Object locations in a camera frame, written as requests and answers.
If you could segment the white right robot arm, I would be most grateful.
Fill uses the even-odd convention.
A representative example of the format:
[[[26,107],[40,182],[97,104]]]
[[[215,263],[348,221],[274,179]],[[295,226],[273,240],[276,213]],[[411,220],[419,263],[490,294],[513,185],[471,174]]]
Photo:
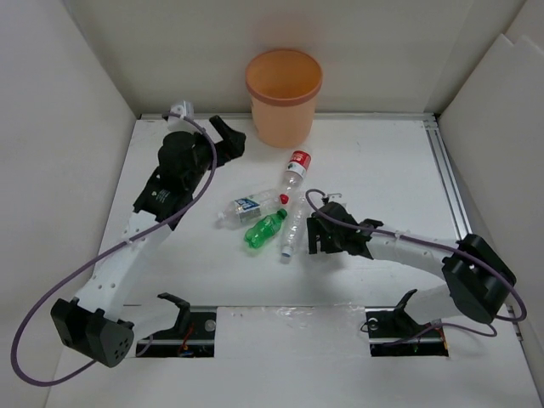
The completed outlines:
[[[441,279],[436,287],[413,288],[401,298],[393,324],[402,334],[411,335],[426,323],[458,315],[481,324],[517,319],[499,313],[516,277],[479,235],[468,234],[461,240],[411,235],[371,218],[358,222],[334,201],[313,212],[307,226],[311,254],[346,252]]]

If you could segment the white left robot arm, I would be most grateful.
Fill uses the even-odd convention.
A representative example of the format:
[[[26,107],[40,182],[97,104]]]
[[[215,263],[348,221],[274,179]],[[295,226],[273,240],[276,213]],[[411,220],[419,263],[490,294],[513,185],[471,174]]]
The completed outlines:
[[[181,211],[194,200],[198,184],[211,172],[243,155],[246,135],[220,116],[209,122],[220,141],[210,143],[201,127],[165,136],[158,166],[133,204],[122,235],[123,247],[94,268],[71,301],[59,299],[51,309],[62,343],[104,366],[115,367],[133,344],[157,332],[180,337],[190,328],[190,304],[164,292],[159,304],[129,318],[124,303],[135,283],[150,272],[147,258],[176,229]]]

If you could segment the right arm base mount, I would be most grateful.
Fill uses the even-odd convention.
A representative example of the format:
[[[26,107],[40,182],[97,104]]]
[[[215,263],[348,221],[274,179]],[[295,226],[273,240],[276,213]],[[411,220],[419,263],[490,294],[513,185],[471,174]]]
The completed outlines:
[[[395,306],[365,310],[360,331],[368,336],[371,357],[449,356],[441,320],[419,324],[406,313],[416,292],[408,291]]]

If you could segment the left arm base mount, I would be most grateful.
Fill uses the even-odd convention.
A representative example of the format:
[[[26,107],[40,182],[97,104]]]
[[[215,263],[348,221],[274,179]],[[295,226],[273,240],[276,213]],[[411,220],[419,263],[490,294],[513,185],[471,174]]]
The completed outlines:
[[[189,302],[163,292],[157,299],[127,309],[133,323],[130,357],[212,358],[217,309],[192,307]]]

